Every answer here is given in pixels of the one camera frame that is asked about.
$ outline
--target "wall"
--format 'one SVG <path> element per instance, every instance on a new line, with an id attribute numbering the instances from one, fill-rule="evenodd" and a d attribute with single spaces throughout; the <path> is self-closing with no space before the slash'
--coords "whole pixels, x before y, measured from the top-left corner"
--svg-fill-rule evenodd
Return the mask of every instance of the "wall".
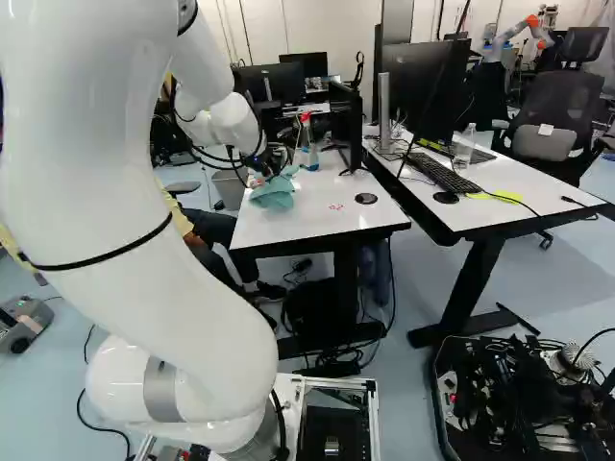
<path id="1" fill-rule="evenodd" d="M 352 80 L 357 64 L 355 54 L 365 54 L 365 70 L 360 88 L 364 112 L 371 113 L 374 26 L 381 21 L 382 0 L 199 0 L 220 49 L 229 62 L 244 59 L 250 63 L 278 62 L 278 55 L 309 51 L 327 51 L 331 74 Z M 515 25 L 529 14 L 538 12 L 544 0 L 504 0 L 499 31 Z M 583 26 L 596 17 L 603 0 L 554 0 L 560 13 L 557 28 Z M 445 0 L 441 36 L 455 31 L 465 0 Z M 440 0 L 415 0 L 412 41 L 435 39 Z M 473 0 L 465 30 L 473 48 L 481 48 L 485 24 L 495 22 L 499 0 Z M 243 7 L 245 29 L 241 17 Z M 525 31 L 512 41 L 530 37 Z"/>

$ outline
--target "yellow sticky note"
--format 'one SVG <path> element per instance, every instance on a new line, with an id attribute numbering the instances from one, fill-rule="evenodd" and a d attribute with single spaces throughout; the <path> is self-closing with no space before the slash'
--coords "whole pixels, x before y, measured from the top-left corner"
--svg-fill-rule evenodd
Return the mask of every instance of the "yellow sticky note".
<path id="1" fill-rule="evenodd" d="M 523 195 L 515 192 L 508 192 L 506 190 L 496 190 L 492 195 L 480 192 L 478 194 L 466 194 L 466 196 L 470 199 L 496 199 L 513 205 L 519 205 L 517 202 L 523 202 Z"/>

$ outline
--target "trash bin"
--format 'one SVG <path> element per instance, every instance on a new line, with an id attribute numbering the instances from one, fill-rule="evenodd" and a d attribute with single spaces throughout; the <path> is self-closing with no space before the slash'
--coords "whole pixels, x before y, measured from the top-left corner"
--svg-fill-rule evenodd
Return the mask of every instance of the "trash bin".
<path id="1" fill-rule="evenodd" d="M 248 181 L 248 169 L 246 167 L 237 168 L 237 173 L 244 183 Z M 237 211 L 241 208 L 245 187 L 235 174 L 235 171 L 216 171 L 211 176 L 211 181 L 215 185 L 218 194 L 220 194 L 225 209 Z"/>

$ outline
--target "floor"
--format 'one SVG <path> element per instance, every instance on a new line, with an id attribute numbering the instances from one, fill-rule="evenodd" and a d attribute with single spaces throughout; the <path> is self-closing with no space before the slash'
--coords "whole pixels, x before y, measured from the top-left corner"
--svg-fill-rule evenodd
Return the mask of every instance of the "floor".
<path id="1" fill-rule="evenodd" d="M 165 183 L 205 179 L 197 165 L 161 168 L 157 173 Z M 614 178 L 615 162 L 599 159 L 584 177 L 582 187 L 613 202 Z M 215 203 L 214 187 L 210 192 Z M 209 208 L 208 187 L 204 185 L 183 202 Z M 478 310 L 491 310 L 499 301 L 542 329 L 544 337 L 584 342 L 596 330 L 615 323 L 615 223 L 601 218 L 553 233 L 555 242 L 548 252 L 538 248 L 539 238 L 533 235 L 505 245 Z M 438 460 L 442 458 L 425 385 L 426 351 L 411 349 L 406 331 L 439 318 L 469 245 L 462 242 L 440 248 L 414 227 L 395 234 L 392 249 L 398 282 L 397 321 L 382 341 L 376 360 L 363 372 L 376 378 L 380 386 L 381 458 Z M 291 259 L 261 261 L 263 278 L 280 282 Z M 315 255 L 309 276 L 319 279 L 331 272 L 331 258 Z M 10 258 L 1 258 L 0 300 L 23 294 L 45 299 L 56 293 L 52 287 L 38 287 Z M 82 347 L 90 322 L 63 300 L 49 303 L 56 312 L 53 325 L 27 353 L 0 357 L 2 459 L 121 461 L 125 452 L 121 439 L 86 429 L 75 415 L 86 371 Z M 276 313 L 279 307 L 271 305 L 269 311 Z M 380 313 L 373 310 L 372 315 Z M 105 335 L 100 329 L 94 331 L 89 353 Z M 605 370 L 615 366 L 615 356 L 608 354 L 615 350 L 615 335 L 604 336 L 593 349 Z M 300 362 L 285 361 L 280 370 L 288 372 L 300 366 Z M 87 403 L 84 407 L 91 423 L 109 426 Z M 134 445 L 140 437 L 131 434 Z"/>

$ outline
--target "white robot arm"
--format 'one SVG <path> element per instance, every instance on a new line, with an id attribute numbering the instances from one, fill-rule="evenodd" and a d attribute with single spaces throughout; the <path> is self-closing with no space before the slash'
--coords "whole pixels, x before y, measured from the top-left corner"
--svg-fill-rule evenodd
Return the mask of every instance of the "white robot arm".
<path id="1" fill-rule="evenodd" d="M 111 333 L 86 377 L 101 413 L 237 453 L 271 420 L 277 347 L 169 225 L 148 147 L 169 64 L 191 133 L 260 149 L 195 0 L 0 0 L 0 209 L 44 276 Z"/>
<path id="2" fill-rule="evenodd" d="M 503 34 L 496 36 L 491 43 L 491 52 L 485 55 L 484 61 L 500 62 L 505 44 L 514 36 L 521 34 L 527 27 L 529 27 L 531 36 L 538 39 L 537 46 L 539 50 L 554 46 L 554 41 L 549 37 L 549 34 L 540 27 L 540 19 L 536 15 L 531 14 L 523 21 L 504 31 Z"/>
<path id="3" fill-rule="evenodd" d="M 181 83 L 175 98 L 179 125 L 201 145 L 227 144 L 247 155 L 260 154 L 267 144 L 264 135 L 246 99 L 233 93 L 230 67 L 217 52 L 196 0 L 179 3 L 179 36 L 170 66 Z"/>

